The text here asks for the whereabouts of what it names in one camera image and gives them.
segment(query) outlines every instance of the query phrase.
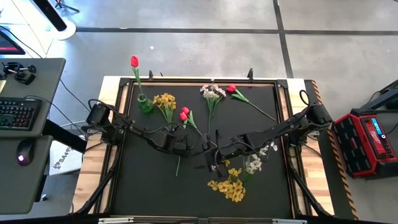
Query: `glass vase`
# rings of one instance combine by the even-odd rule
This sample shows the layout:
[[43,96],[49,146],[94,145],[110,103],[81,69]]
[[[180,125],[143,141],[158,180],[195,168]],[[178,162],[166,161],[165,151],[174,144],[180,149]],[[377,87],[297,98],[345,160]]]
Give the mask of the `glass vase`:
[[145,94],[139,94],[137,99],[142,112],[150,113],[154,110],[154,103],[149,100]]

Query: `gray floor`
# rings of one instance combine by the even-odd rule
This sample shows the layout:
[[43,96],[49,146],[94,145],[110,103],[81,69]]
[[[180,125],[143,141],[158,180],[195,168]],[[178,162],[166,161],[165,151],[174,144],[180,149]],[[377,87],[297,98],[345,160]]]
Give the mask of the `gray floor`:
[[[81,12],[59,13],[78,27],[277,28],[272,0],[117,2],[69,0],[67,4]],[[279,0],[279,6],[285,29],[398,30],[398,2],[393,0]],[[294,77],[317,81],[334,119],[397,79],[398,36],[286,35],[286,39]],[[277,34],[78,32],[66,41],[54,41],[48,53],[66,58],[62,79],[84,102],[98,96],[105,75],[132,75],[131,55],[139,56],[143,74],[151,69],[166,76],[245,77],[252,67],[255,77],[287,76]],[[62,86],[54,103],[72,121],[87,116]],[[68,122],[54,109],[50,117],[58,124]],[[398,223],[398,178],[368,182],[349,178],[349,184],[360,219]],[[59,194],[69,200],[73,189]],[[40,202],[29,215],[66,214],[68,200]]]

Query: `white cable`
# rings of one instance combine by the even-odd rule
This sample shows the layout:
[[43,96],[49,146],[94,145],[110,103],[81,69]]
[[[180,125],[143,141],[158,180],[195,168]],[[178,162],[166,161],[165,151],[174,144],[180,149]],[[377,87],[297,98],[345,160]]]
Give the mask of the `white cable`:
[[62,128],[62,127],[65,127],[65,126],[68,126],[68,125],[71,125],[71,124],[78,124],[78,123],[83,123],[83,122],[86,122],[86,120],[84,120],[84,121],[76,121],[76,122],[68,123],[68,124],[63,124],[63,125],[60,125],[60,127]]

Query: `table leg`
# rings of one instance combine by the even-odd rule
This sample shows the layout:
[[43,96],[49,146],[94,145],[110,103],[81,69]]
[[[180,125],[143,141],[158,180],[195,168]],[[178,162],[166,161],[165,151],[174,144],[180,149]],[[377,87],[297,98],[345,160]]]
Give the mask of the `table leg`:
[[83,153],[86,151],[86,141],[79,138],[79,136],[76,136],[61,128],[59,125],[55,124],[49,119],[45,122],[43,135],[51,135],[53,136],[54,140],[65,144],[78,152]]

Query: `keyboard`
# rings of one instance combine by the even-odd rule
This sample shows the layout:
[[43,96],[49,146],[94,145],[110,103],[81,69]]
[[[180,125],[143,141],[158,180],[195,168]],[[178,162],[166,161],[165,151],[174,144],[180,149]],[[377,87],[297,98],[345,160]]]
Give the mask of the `keyboard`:
[[0,130],[30,131],[42,100],[0,97]]

